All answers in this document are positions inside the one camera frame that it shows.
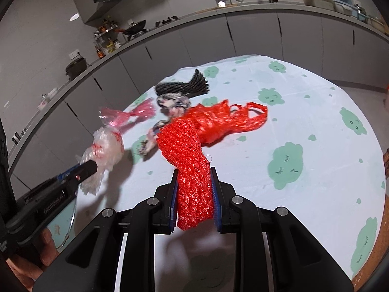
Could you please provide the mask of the black rice cooker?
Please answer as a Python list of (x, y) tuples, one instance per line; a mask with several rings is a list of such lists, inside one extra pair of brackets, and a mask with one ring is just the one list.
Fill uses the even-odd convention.
[(88, 68), (86, 59), (78, 56), (68, 66), (65, 68), (66, 75), (68, 76), (69, 81), (73, 81), (77, 76), (82, 74)]

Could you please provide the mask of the spice rack with bottles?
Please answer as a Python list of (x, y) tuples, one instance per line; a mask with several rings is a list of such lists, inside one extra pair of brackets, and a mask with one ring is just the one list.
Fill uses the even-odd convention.
[(99, 59), (103, 59), (121, 47), (118, 39), (120, 32), (120, 27), (110, 16), (102, 20), (94, 32), (95, 49)]

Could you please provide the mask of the black wok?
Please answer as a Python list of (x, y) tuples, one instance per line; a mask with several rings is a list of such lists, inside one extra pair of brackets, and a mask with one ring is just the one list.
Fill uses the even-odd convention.
[(127, 29), (115, 28), (114, 31), (118, 32), (118, 33), (122, 33), (126, 36), (133, 36), (135, 34), (138, 34), (141, 31), (143, 31), (145, 26), (146, 26), (146, 20), (141, 20), (139, 22), (133, 23)]

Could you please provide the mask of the white storage container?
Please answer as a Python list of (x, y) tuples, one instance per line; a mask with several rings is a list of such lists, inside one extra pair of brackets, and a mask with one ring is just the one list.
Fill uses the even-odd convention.
[(303, 2), (307, 6), (326, 9), (329, 11), (335, 10), (335, 3), (333, 0), (303, 0)]

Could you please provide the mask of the red plastic bag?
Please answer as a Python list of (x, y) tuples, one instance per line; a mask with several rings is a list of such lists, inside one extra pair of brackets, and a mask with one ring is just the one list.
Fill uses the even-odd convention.
[(198, 104), (183, 117), (191, 121), (202, 145), (212, 145), (235, 133), (245, 133), (262, 127), (268, 119), (268, 107), (255, 102), (229, 105), (228, 100), (213, 106)]

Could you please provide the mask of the white lidded pot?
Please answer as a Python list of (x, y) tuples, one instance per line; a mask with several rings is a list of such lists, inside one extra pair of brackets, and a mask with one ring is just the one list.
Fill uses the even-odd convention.
[(44, 94), (42, 96), (42, 99), (38, 105), (38, 110), (39, 111), (42, 111), (46, 106), (47, 104), (51, 101), (50, 97), (47, 95), (47, 94)]

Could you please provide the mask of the red mesh net bag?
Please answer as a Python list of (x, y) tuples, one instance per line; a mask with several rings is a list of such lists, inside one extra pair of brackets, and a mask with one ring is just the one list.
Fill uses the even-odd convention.
[(186, 231), (212, 219), (210, 163), (203, 154), (193, 123), (188, 119), (174, 119), (160, 130), (156, 141), (161, 154), (177, 170), (177, 226)]

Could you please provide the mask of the grey kitchen cabinets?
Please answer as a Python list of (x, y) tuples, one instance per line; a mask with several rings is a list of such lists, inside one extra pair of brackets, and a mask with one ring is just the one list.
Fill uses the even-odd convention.
[(336, 84), (388, 84), (388, 38), (354, 18), (281, 4), (207, 12), (136, 38), (66, 84), (12, 149), (11, 177), (33, 187), (74, 165), (99, 127), (100, 106), (124, 109), (180, 68), (251, 54)]

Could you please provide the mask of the clear plastic bag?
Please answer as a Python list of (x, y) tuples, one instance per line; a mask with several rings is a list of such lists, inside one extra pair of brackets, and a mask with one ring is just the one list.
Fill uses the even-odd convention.
[(91, 147), (88, 147), (81, 157), (76, 155), (79, 164), (88, 160), (93, 160), (97, 164), (96, 173), (80, 184), (81, 191), (85, 195), (96, 195), (102, 184), (104, 173), (113, 170), (113, 167), (121, 161), (124, 152), (123, 139), (116, 128), (100, 127), (96, 130)]

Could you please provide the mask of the green cloud pattern tablecloth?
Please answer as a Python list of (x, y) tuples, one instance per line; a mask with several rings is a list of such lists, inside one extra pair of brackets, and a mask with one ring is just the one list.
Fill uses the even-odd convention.
[[(367, 261), (379, 232), (386, 182), (382, 149), (372, 126), (349, 95), (320, 76), (264, 56), (241, 56), (198, 67), (210, 90), (191, 99), (207, 108), (224, 100), (268, 107), (265, 124), (232, 133), (204, 155), (221, 180), (257, 206), (289, 208), (351, 279)], [(157, 149), (138, 153), (159, 119), (153, 87), (125, 110), (151, 98), (152, 119), (125, 129), (126, 153), (106, 172), (96, 196), (79, 193), (78, 234), (104, 207), (133, 207), (168, 183), (173, 166)], [(156, 237), (158, 291), (221, 291), (233, 277), (234, 236), (217, 234), (213, 221)]]

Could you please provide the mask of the pink plastic bag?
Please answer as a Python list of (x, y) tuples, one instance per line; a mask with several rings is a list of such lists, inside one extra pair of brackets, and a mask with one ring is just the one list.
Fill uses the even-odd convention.
[(156, 108), (153, 104), (153, 99), (148, 98), (139, 103), (132, 110), (125, 112), (110, 108), (101, 108), (99, 111), (99, 118), (105, 127), (121, 130), (123, 127), (132, 123), (131, 119), (135, 121), (145, 121), (156, 115)]

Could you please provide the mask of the white bowl on counter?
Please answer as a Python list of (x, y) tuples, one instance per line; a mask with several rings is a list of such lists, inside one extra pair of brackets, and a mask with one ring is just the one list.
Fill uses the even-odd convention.
[(58, 93), (58, 88), (54, 88), (52, 91), (50, 91), (47, 96), (49, 99), (53, 99)]

